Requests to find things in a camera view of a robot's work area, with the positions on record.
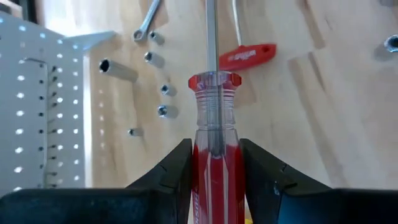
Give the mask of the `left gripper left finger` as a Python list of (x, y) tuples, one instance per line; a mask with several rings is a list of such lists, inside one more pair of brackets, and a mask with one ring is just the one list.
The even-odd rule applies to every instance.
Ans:
[(25, 189), (0, 198), (0, 224), (187, 224), (192, 141), (118, 189)]

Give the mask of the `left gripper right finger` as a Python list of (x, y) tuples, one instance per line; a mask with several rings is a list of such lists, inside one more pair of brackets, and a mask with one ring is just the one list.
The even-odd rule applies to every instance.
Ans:
[(254, 224), (398, 224), (398, 190), (334, 189), (239, 142)]

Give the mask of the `red clear-handled screwdriver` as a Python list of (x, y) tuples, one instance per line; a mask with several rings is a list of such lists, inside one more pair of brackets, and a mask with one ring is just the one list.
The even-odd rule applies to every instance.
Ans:
[(242, 78), (220, 69), (217, 5), (205, 0), (207, 70), (188, 81), (198, 110), (193, 218), (195, 224), (245, 224), (244, 160), (234, 127), (234, 96)]

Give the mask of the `white metal pegboard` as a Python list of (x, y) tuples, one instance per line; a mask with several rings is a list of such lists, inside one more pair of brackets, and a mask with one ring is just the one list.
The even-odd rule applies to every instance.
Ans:
[(53, 168), (58, 188), (92, 186), (91, 108), (87, 51), (114, 37), (113, 31), (66, 37), (0, 11), (0, 197), (22, 189), (39, 189), (37, 147), (38, 73), (25, 57), (45, 60), (58, 76), (52, 89), (58, 103), (51, 110), (58, 128)]

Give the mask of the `red T-handle hex key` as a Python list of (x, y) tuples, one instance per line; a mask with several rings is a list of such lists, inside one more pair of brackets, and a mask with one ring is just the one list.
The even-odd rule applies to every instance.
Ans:
[(231, 0), (238, 47), (219, 56), (220, 70), (238, 71), (256, 67), (272, 60), (277, 52), (276, 44), (244, 45), (239, 22), (237, 0)]

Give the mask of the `long chrome deep socket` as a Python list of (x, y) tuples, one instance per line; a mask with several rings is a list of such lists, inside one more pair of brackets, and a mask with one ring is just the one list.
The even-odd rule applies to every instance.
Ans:
[(135, 70), (109, 58), (102, 59), (99, 62), (98, 68), (99, 72), (104, 75), (132, 83), (136, 82), (138, 78), (138, 74)]

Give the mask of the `silver combination wrench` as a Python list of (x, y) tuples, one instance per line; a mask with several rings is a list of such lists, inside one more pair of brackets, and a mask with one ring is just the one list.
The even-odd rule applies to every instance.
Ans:
[(160, 6), (162, 0), (153, 0), (152, 4), (150, 5), (148, 12), (141, 24), (141, 26), (134, 31), (134, 33), (132, 34), (132, 39), (135, 42), (142, 42), (144, 40), (146, 40), (147, 38), (147, 33), (150, 27), (150, 24), (156, 14), (156, 11), (158, 9), (158, 7)]

